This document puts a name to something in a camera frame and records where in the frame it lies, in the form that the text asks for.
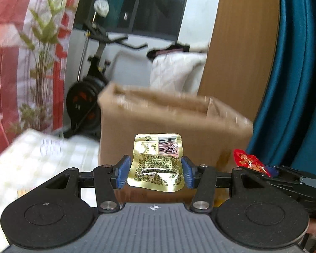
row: red candy wrapper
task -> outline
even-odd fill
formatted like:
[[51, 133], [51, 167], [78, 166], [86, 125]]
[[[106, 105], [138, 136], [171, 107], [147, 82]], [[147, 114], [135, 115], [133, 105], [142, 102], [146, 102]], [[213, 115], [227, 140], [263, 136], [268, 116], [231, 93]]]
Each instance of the red candy wrapper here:
[[245, 151], [240, 150], [240, 149], [235, 149], [233, 153], [234, 153], [235, 163], [238, 166], [248, 167], [250, 169], [259, 171], [261, 173], [265, 173], [269, 177], [271, 177], [270, 173], [264, 167], [263, 163], [261, 163], [261, 161], [258, 158], [256, 158], [254, 155], [248, 155]]

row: blue gripper pad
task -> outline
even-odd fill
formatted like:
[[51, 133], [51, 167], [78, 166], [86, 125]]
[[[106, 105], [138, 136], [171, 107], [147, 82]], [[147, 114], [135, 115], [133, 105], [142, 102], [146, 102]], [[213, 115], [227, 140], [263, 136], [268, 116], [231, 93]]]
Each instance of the blue gripper pad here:
[[118, 169], [118, 178], [116, 180], [117, 188], [121, 189], [128, 178], [128, 174], [131, 166], [131, 157], [127, 156], [123, 162], [123, 164]]
[[183, 167], [184, 180], [187, 188], [194, 188], [194, 179], [192, 176], [192, 167], [185, 161], [185, 159], [181, 158], [181, 165]]

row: red pattern fabric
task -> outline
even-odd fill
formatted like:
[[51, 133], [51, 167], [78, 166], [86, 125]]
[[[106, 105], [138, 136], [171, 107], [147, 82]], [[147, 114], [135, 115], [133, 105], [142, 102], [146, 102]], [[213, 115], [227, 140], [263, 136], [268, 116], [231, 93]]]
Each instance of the red pattern fabric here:
[[[49, 81], [47, 85], [52, 86], [50, 91], [52, 96], [49, 97], [52, 103], [52, 121], [49, 128], [41, 131], [51, 132], [61, 128], [63, 124], [64, 68], [68, 47], [64, 48], [61, 39], [69, 42], [74, 19], [73, 8], [77, 4], [78, 0], [65, 0], [66, 10], [60, 13], [63, 16], [56, 24], [59, 28], [57, 38], [60, 43], [54, 47], [55, 59], [52, 71], [50, 69], [52, 74], [45, 74], [45, 79]], [[21, 118], [21, 103], [31, 108], [35, 107], [31, 93], [31, 85], [33, 85], [31, 79], [36, 72], [37, 58], [34, 62], [33, 52], [26, 52], [26, 41], [22, 41], [23, 38], [19, 37], [19, 33], [23, 32], [35, 45], [35, 31], [32, 31], [31, 27], [35, 27], [38, 22], [36, 19], [31, 19], [30, 10], [41, 16], [44, 14], [45, 5], [47, 0], [0, 0], [0, 153], [18, 134], [10, 130], [12, 123], [22, 122], [21, 128], [25, 127]], [[12, 35], [14, 39], [7, 40], [7, 34], [12, 33], [12, 28], [16, 31], [15, 35]], [[24, 46], [12, 44], [15, 40], [24, 43]], [[34, 50], [40, 49], [40, 45], [41, 43], [35, 45]]]

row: black circular base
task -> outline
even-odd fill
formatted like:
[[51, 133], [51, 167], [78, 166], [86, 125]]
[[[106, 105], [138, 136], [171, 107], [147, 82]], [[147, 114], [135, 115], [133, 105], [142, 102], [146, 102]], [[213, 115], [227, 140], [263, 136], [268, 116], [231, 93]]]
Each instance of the black circular base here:
[[28, 196], [17, 199], [2, 213], [1, 227], [11, 244], [55, 248], [83, 235], [93, 222], [92, 208], [79, 198], [64, 193], [59, 196], [52, 189], [40, 197]]
[[309, 216], [302, 205], [282, 193], [248, 189], [224, 202], [216, 214], [219, 229], [250, 248], [276, 249], [299, 241]]

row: wooden door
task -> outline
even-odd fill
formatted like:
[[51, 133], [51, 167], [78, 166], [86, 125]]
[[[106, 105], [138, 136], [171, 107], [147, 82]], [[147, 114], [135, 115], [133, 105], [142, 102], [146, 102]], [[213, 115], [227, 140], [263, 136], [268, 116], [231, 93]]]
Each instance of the wooden door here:
[[272, 69], [279, 0], [219, 0], [198, 94], [254, 120]]

